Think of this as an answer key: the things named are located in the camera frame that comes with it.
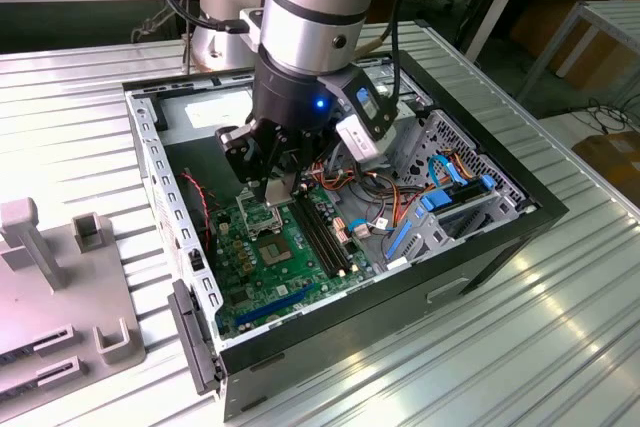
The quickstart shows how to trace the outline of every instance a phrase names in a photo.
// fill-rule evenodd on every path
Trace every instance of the metal case frame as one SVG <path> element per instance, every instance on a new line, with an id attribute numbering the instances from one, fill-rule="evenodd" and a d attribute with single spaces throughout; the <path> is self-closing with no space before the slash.
<path id="1" fill-rule="evenodd" d="M 537 209 L 513 220 L 508 226 L 472 237 L 463 245 L 410 268 L 397 269 L 393 275 L 381 279 L 384 282 L 371 282 L 365 288 L 352 289 L 348 295 L 327 303 L 322 308 L 298 315 L 242 343 L 226 345 L 218 342 L 222 345 L 218 351 L 213 351 L 209 343 L 211 358 L 218 367 L 218 373 L 217 378 L 214 378 L 215 369 L 212 368 L 208 382 L 203 380 L 202 369 L 199 367 L 204 361 L 202 351 L 199 351 L 199 356 L 191 352 L 188 355 L 192 359 L 190 368 L 192 371 L 199 370 L 192 373 L 194 380 L 199 379 L 200 390 L 216 390 L 221 397 L 226 396 L 224 420 L 303 382 L 458 296 L 476 289 L 567 212 L 562 202 L 410 55 L 401 52 L 400 64 L 403 72 L 432 98 L 432 108 L 446 112 L 479 150 L 486 153 L 526 193 Z M 162 128 L 162 116 L 156 116 L 155 113 L 150 115 L 152 113 L 145 109 L 137 109 L 136 100 L 146 98 L 153 101 L 158 96 L 181 95 L 186 91 L 196 91 L 200 86 L 211 88 L 212 82 L 214 86 L 224 88 L 234 82 L 246 82 L 248 78 L 251 78 L 251 70 L 243 69 L 133 82 L 123 86 L 127 92 L 132 130 L 139 135 L 139 138 L 134 136 L 134 143 L 143 178 L 147 178 L 146 185 L 149 186 L 148 179 L 154 176 L 156 183 L 160 183 L 168 195 L 172 189 L 177 191 L 175 180 L 171 184 L 173 176 L 163 149 L 157 148 L 159 140 L 154 124 Z M 154 192 L 153 185 L 150 185 L 150 189 Z M 207 303 L 215 306 L 221 294 L 215 285 L 204 280 L 207 272 L 210 275 L 208 269 L 204 269 L 205 272 L 199 266 L 198 269 L 191 266 L 188 252 L 200 247 L 197 237 L 189 235 L 189 229 L 193 232 L 193 226 L 188 215 L 177 213 L 178 210 L 186 213 L 179 192 L 177 197 L 176 192 L 173 194 L 171 208 L 165 205 L 165 211 L 159 212 L 154 205 L 154 213 L 160 224 L 164 219 L 167 225 L 172 226 L 173 232 L 182 233 L 181 239 L 174 236 L 173 241 L 168 241 L 165 238 L 165 244 L 172 251 L 170 253 L 176 261 L 179 276 L 193 290 L 193 311 L 189 312 L 189 315 L 193 315 L 207 308 Z M 202 335 L 207 339 L 206 329 L 198 334 L 198 325 L 192 324 L 191 327 L 190 336 Z M 190 345 L 193 342 L 185 342 L 183 339 L 183 346 L 192 348 Z"/>

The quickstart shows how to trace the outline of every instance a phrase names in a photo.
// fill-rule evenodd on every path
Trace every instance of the slotted aluminum surface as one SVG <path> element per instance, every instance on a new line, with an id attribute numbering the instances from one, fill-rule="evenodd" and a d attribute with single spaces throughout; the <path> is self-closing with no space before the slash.
<path id="1" fill-rule="evenodd" d="M 401 43 L 571 210 L 484 287 L 230 425 L 637 425 L 637 209 L 437 34 L 402 24 Z M 7 425 L 216 425 L 167 307 L 120 89 L 179 74 L 181 57 L 179 42 L 0 57 L 0 199 L 31 195 L 45 227 L 91 210 L 111 218 L 148 350 Z"/>
<path id="2" fill-rule="evenodd" d="M 580 15 L 640 55 L 640 0 L 585 2 Z"/>

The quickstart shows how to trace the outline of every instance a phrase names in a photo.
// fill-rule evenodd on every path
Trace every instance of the open pc chassis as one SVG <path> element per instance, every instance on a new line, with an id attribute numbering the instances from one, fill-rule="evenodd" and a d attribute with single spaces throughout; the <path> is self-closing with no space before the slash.
<path id="1" fill-rule="evenodd" d="M 360 66 L 384 94 L 389 57 Z M 567 211 L 404 52 L 401 67 L 395 132 L 379 143 L 382 162 L 364 169 L 430 187 L 430 170 L 457 172 L 428 160 L 453 152 L 471 177 L 430 187 L 393 232 L 365 224 L 359 235 L 350 224 L 380 205 L 353 185 L 326 190 L 309 177 L 292 204 L 247 206 L 251 194 L 215 132 L 244 123 L 251 70 L 124 85 L 143 182 L 179 279 L 169 297 L 178 333 L 196 390 L 225 402 L 225 421 L 476 289 Z M 339 176 L 351 165 L 338 148 L 324 171 Z"/>

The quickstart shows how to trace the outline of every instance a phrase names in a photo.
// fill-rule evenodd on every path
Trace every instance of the blue drive bracket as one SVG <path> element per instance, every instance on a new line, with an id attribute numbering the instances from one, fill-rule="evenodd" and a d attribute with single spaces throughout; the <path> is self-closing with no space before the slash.
<path id="1" fill-rule="evenodd" d="M 480 180 L 482 180 L 482 183 L 487 188 L 487 190 L 495 189 L 496 181 L 493 180 L 493 177 L 491 177 L 489 174 L 484 174 L 482 177 L 480 177 Z"/>
<path id="2" fill-rule="evenodd" d="M 409 232 L 409 229 L 411 229 L 412 225 L 413 223 L 410 220 L 405 220 L 404 224 L 402 225 L 402 228 L 400 229 L 400 233 L 396 236 L 395 240 L 391 244 L 391 247 L 389 247 L 387 252 L 384 254 L 387 260 L 389 260 L 393 256 L 396 249 L 400 245 L 400 242 L 402 242 L 402 240 L 405 238 L 405 236 L 407 235 L 407 232 Z"/>
<path id="3" fill-rule="evenodd" d="M 432 212 L 438 207 L 450 204 L 451 202 L 453 202 L 453 200 L 451 200 L 449 194 L 447 194 L 444 190 L 427 192 L 420 198 L 420 203 L 424 205 L 424 208 L 427 209 L 428 212 Z"/>

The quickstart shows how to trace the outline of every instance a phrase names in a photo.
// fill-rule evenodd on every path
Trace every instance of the motherboard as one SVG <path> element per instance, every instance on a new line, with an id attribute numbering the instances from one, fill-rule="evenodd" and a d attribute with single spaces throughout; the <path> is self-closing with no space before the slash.
<path id="1" fill-rule="evenodd" d="M 319 187 L 274 209 L 243 192 L 217 210 L 216 281 L 224 298 L 216 322 L 223 338 L 238 334 L 375 275 L 356 239 Z"/>

